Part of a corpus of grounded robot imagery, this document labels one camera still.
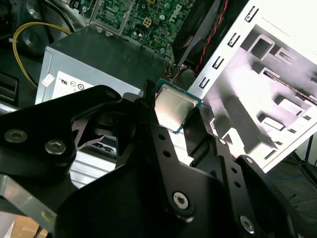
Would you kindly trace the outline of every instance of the black metal bracket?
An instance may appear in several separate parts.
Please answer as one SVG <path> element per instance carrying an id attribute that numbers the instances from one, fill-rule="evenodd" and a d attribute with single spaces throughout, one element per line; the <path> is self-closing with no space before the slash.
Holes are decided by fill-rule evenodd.
<path id="1" fill-rule="evenodd" d="M 109 237 L 314 237 L 255 161 L 231 156 L 201 109 L 184 125 L 194 160 L 181 165 L 159 125 L 152 82 L 133 102 L 97 86 L 0 123 L 0 173 L 57 211 L 54 237 L 103 237 L 105 225 Z M 103 135 L 117 138 L 116 169 L 74 191 L 76 151 Z"/>

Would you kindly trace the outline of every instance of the capacitor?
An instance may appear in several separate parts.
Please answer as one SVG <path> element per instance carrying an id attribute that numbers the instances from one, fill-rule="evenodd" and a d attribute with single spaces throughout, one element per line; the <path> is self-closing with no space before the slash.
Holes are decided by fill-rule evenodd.
<path id="1" fill-rule="evenodd" d="M 169 3 L 166 3 L 166 4 L 164 5 L 164 8 L 165 8 L 165 10 L 170 10 L 170 4 L 169 4 Z"/>

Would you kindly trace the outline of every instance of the red cable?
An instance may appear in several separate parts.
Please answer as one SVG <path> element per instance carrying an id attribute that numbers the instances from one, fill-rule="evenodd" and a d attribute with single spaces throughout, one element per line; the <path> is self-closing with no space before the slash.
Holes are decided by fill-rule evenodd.
<path id="1" fill-rule="evenodd" d="M 200 62 L 199 62 L 199 64 L 196 66 L 196 73 L 198 73 L 198 69 L 199 69 L 199 67 L 201 66 L 202 62 L 203 62 L 203 59 L 204 59 L 204 55 L 205 55 L 205 53 L 206 53 L 207 46 L 209 45 L 211 39 L 213 38 L 213 36 L 214 36 L 214 35 L 216 34 L 216 32 L 217 32 L 217 28 L 218 28 L 219 24 L 220 24 L 221 21 L 222 21 L 223 14 L 224 14 L 224 12 L 227 10 L 227 6 L 228 6 L 228 0 L 225 0 L 224 8 L 223 8 L 222 12 L 220 13 L 219 20 L 218 20 L 216 26 L 214 27 L 212 34 L 208 37 L 208 40 L 207 40 L 207 42 L 206 42 L 206 44 L 205 44 L 205 46 L 204 46 L 204 49 L 203 49 L 202 56 L 200 57 Z"/>

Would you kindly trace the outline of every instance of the motherboard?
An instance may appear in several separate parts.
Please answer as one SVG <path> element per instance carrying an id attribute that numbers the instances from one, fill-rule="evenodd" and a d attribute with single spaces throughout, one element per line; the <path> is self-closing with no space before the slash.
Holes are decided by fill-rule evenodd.
<path id="1" fill-rule="evenodd" d="M 195 0 L 101 0 L 96 3 L 94 19 L 105 30 L 171 59 L 172 43 L 194 3 Z"/>

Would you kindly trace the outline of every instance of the blue cable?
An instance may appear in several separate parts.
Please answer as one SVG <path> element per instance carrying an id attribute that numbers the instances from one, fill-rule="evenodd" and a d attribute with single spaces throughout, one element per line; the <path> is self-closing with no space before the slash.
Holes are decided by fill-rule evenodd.
<path id="1" fill-rule="evenodd" d="M 294 176 L 294 177 L 291 177 L 291 178 L 276 178 L 276 177 L 272 177 L 272 178 L 275 179 L 275 180 L 277 180 L 277 181 L 292 181 L 292 180 L 301 178 L 301 177 L 303 177 L 303 176 L 304 176 L 304 175 L 297 175 L 297 176 Z"/>

